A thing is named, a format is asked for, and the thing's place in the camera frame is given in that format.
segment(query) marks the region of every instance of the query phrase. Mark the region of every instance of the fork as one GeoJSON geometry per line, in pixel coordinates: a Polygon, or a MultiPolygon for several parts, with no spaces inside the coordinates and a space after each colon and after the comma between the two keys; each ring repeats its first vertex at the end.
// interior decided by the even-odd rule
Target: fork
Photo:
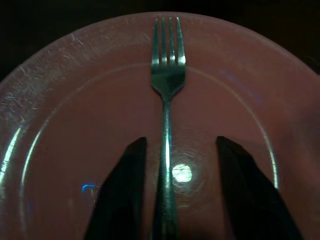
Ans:
{"type": "Polygon", "coordinates": [[[159,93],[163,103],[163,126],[161,160],[157,184],[152,240],[178,239],[178,218],[172,175],[172,127],[170,119],[171,100],[185,84],[186,55],[180,19],[176,18],[176,51],[173,20],[161,21],[161,40],[158,34],[158,19],[154,22],[151,60],[151,85],[159,93]],[[166,25],[169,26],[169,51],[166,48],[166,25]]]}

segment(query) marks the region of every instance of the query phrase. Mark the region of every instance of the plate surface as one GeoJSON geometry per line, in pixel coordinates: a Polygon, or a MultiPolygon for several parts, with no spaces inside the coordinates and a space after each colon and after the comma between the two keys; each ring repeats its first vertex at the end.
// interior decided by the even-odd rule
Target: plate surface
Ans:
{"type": "Polygon", "coordinates": [[[233,238],[215,148],[222,135],[253,155],[304,238],[320,238],[318,76],[241,26],[143,13],[70,33],[0,85],[1,239],[82,239],[99,184],[139,137],[148,139],[148,236],[162,126],[161,99],[150,86],[153,23],[175,16],[187,60],[186,85],[171,109],[182,237],[233,238]]]}

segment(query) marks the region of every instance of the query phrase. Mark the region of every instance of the silver fork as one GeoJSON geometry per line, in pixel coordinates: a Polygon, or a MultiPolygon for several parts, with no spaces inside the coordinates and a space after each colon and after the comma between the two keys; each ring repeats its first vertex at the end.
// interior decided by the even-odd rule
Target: silver fork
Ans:
{"type": "Polygon", "coordinates": [[[176,18],[176,51],[174,45],[173,21],[168,24],[162,18],[161,41],[158,34],[158,19],[154,23],[154,38],[151,61],[151,85],[160,94],[163,102],[162,148],[159,177],[156,193],[156,205],[152,227],[152,240],[176,240],[178,238],[178,220],[172,175],[171,159],[171,119],[170,104],[175,94],[185,84],[186,55],[181,31],[180,19],[176,18]],[[166,51],[166,25],[169,26],[169,54],[166,51]]]}

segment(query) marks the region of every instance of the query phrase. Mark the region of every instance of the plate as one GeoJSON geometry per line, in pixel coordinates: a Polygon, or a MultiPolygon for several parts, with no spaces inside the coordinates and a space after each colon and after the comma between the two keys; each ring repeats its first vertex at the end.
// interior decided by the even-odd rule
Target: plate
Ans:
{"type": "Polygon", "coordinates": [[[187,60],[186,85],[171,107],[182,238],[233,238],[215,148],[220,135],[253,155],[304,238],[320,238],[319,77],[241,26],[154,12],[70,33],[2,82],[2,239],[82,239],[99,185],[139,137],[148,140],[147,239],[162,127],[161,99],[150,85],[153,24],[176,16],[187,60]]]}

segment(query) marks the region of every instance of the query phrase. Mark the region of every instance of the fork handle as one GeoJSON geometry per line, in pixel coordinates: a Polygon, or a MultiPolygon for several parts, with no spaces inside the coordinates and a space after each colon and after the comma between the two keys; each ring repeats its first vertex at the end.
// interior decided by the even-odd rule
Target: fork handle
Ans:
{"type": "Polygon", "coordinates": [[[177,240],[178,218],[172,175],[170,100],[163,101],[161,161],[156,192],[152,240],[177,240]]]}

